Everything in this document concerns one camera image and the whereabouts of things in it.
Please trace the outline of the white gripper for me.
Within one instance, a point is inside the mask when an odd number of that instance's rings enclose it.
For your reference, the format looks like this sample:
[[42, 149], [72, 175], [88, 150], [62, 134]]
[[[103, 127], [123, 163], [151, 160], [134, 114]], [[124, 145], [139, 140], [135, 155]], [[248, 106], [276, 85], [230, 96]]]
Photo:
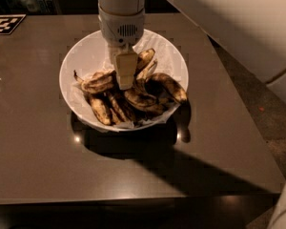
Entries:
[[[109, 50], [113, 52], [129, 51], [142, 37], [145, 22], [143, 7], [105, 7], [100, 5], [99, 24]], [[114, 57], [116, 80], [120, 90], [133, 85], [138, 54], [120, 53]]]

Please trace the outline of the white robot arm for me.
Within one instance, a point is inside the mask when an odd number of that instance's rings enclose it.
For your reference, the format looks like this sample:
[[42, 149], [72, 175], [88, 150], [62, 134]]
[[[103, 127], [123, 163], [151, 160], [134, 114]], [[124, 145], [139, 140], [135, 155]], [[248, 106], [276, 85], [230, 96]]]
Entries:
[[[286, 103], [286, 0], [166, 0]], [[98, 0], [100, 27], [120, 65], [143, 35], [145, 0]]]

